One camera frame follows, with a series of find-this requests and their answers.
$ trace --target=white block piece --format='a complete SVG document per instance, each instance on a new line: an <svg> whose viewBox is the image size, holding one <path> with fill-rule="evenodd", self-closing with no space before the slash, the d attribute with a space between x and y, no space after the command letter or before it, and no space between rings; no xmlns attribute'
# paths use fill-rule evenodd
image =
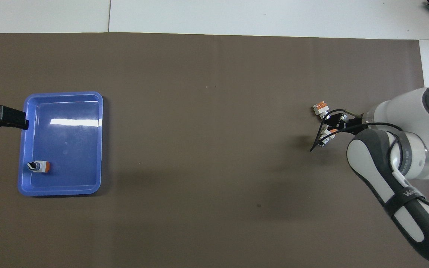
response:
<svg viewBox="0 0 429 268"><path fill-rule="evenodd" d="M320 118L324 117L324 115L329 111L329 107L325 102L319 102L316 105L313 105L312 109L314 109L315 115L318 115Z"/></svg>
<svg viewBox="0 0 429 268"><path fill-rule="evenodd" d="M326 126L326 125L322 127L322 130L320 131L319 139L323 139L325 136L332 134L333 132L336 131L335 129L328 130L327 128L328 128L328 126ZM333 138L335 138L335 135L332 135L332 136L328 137L327 139L324 139L321 142L320 146L324 147L324 145L326 145Z"/></svg>
<svg viewBox="0 0 429 268"><path fill-rule="evenodd" d="M29 170L36 173L49 172L51 164L48 161L35 160L27 163Z"/></svg>

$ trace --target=white floor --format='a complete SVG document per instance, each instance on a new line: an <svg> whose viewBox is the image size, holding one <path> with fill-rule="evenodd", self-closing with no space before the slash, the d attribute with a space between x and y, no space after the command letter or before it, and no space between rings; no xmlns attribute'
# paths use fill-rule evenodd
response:
<svg viewBox="0 0 429 268"><path fill-rule="evenodd" d="M163 32L419 39L429 86L425 0L0 0L0 32Z"/></svg>

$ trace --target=brown tabletop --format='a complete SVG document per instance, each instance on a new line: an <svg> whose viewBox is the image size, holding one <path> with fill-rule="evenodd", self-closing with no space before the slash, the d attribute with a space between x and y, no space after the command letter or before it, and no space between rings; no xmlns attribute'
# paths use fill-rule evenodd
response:
<svg viewBox="0 0 429 268"><path fill-rule="evenodd" d="M313 104L420 87L418 41L0 34L0 105L104 97L88 197L21 195L21 131L0 128L0 267L429 267L349 168L351 134L308 152Z"/></svg>

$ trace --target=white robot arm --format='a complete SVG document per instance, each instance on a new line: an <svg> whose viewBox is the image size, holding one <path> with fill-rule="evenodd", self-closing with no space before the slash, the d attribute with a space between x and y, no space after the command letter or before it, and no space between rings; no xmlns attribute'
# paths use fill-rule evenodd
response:
<svg viewBox="0 0 429 268"><path fill-rule="evenodd" d="M363 130L353 133L347 148L350 167L410 245L429 261L429 202L407 181L429 179L429 88L383 102L357 124Z"/></svg>

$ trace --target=blue tray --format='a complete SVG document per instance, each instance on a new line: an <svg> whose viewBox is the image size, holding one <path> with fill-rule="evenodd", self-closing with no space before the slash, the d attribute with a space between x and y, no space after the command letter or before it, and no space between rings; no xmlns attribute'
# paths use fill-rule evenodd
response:
<svg viewBox="0 0 429 268"><path fill-rule="evenodd" d="M102 169L102 108L97 92L32 94L24 102L18 189L23 195L87 195L97 191ZM27 163L48 161L47 173Z"/></svg>

